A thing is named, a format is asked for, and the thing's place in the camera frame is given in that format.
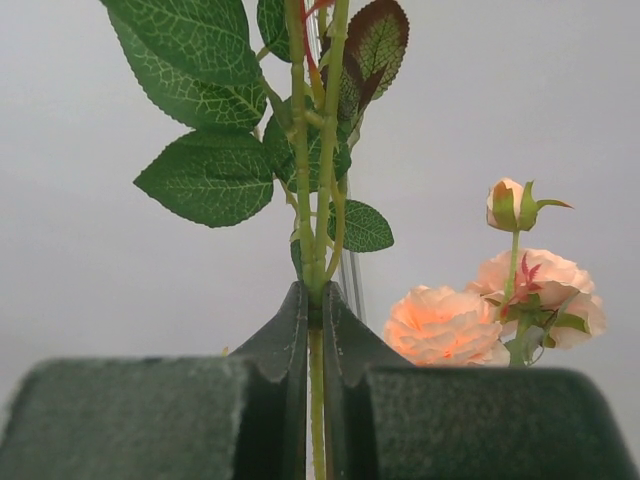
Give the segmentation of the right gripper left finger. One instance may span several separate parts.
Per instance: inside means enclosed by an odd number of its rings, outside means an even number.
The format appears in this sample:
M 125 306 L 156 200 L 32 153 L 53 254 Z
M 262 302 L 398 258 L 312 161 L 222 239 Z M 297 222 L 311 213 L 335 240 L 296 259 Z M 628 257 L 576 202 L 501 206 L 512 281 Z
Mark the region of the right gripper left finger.
M 308 294 L 291 284 L 274 317 L 232 352 L 249 368 L 235 479 L 304 479 Z

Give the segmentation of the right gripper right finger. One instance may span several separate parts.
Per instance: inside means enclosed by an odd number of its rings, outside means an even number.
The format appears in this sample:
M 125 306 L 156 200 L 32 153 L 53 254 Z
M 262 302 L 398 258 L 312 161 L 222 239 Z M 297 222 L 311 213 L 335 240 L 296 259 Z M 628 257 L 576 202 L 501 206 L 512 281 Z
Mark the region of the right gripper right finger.
M 330 479 L 416 479 L 415 429 L 392 409 L 418 370 L 347 306 L 334 282 L 323 292 L 324 420 Z

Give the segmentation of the pink rose stem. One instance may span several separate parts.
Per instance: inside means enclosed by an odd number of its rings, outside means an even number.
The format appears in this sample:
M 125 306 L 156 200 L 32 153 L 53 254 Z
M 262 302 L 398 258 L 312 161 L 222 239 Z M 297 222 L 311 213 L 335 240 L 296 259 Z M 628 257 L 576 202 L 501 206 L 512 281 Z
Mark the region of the pink rose stem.
M 237 225 L 281 187 L 295 213 L 291 256 L 311 309 L 344 251 L 387 249 L 373 207 L 348 196 L 364 113 L 395 80 L 410 24 L 395 1 L 262 1 L 250 44 L 240 1 L 108 1 L 111 25 L 148 99 L 188 133 L 135 180 L 172 213 Z
M 417 286 L 392 306 L 383 339 L 417 366 L 531 366 L 548 349 L 571 349 L 607 329 L 591 275 L 544 249 L 523 248 L 546 206 L 531 183 L 494 184 L 486 200 L 490 227 L 511 247 L 480 265 L 464 290 Z

